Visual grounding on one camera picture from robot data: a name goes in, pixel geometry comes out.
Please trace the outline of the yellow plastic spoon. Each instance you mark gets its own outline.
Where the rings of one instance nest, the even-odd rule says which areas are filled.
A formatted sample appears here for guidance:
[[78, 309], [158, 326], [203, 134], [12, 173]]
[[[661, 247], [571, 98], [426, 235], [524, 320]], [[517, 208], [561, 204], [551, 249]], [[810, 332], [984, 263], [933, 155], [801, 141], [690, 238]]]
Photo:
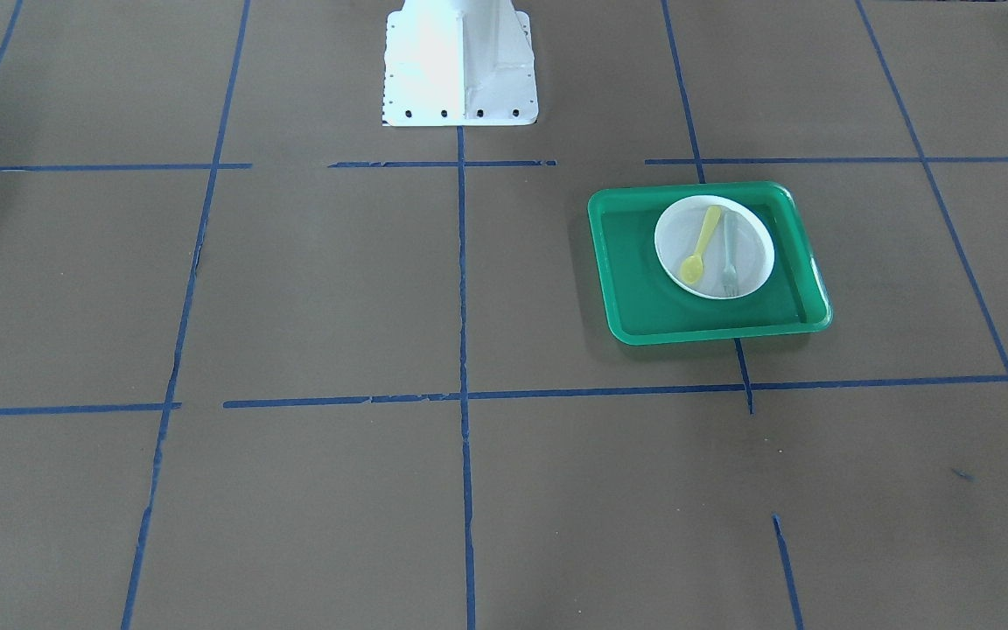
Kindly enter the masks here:
[[723, 219], [724, 211], [720, 205], [710, 205], [705, 210], [692, 254], [680, 264], [679, 279], [681, 283], [691, 286], [703, 279], [705, 250], [711, 244], [711, 238], [715, 234], [718, 223]]

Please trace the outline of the green plastic tray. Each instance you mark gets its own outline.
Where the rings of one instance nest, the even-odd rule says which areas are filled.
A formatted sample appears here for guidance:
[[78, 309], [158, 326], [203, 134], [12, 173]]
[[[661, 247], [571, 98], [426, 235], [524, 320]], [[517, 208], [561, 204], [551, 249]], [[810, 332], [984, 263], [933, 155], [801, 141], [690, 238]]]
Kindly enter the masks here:
[[[760, 290], [711, 300], [680, 290], [655, 253], [655, 226], [692, 195], [735, 200], [773, 240], [773, 271]], [[611, 332], [629, 346], [816, 333], [833, 308], [791, 192], [774, 182], [661, 185], [596, 192], [588, 204], [593, 248]]]

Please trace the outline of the white round plate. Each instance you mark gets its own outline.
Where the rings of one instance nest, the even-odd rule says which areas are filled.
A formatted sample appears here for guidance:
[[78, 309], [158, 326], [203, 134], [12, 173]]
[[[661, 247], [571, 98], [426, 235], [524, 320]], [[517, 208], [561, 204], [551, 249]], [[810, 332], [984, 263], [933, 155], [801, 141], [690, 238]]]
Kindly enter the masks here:
[[[736, 214], [737, 297], [728, 298], [725, 295], [721, 280], [724, 267], [723, 220], [717, 224], [709, 247], [705, 250], [703, 279], [691, 286], [681, 283], [679, 279], [680, 264], [692, 254], [705, 210], [711, 205], [720, 205], [724, 212], [729, 210]], [[767, 226], [747, 207], [727, 197], [692, 195], [677, 200], [661, 212], [654, 228], [653, 241], [661, 270], [680, 290], [687, 291], [697, 298], [747, 298], [767, 283], [774, 268], [775, 248]]]

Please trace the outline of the grey plastic fork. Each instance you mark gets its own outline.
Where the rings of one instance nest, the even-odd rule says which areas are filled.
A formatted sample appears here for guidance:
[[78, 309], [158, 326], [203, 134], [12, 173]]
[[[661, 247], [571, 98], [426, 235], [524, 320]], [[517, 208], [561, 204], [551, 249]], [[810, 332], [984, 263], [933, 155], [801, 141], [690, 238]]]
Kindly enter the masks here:
[[725, 211], [723, 215], [723, 256], [724, 267], [721, 271], [724, 294], [728, 298], [736, 298], [739, 294], [739, 272], [736, 268], [736, 214], [732, 211]]

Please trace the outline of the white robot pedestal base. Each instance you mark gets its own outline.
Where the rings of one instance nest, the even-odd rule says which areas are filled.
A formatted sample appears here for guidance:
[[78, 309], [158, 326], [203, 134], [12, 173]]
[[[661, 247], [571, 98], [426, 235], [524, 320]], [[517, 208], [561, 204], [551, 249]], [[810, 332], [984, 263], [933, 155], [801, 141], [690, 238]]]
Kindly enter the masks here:
[[531, 125], [531, 20], [511, 1], [405, 1], [385, 23], [381, 123]]

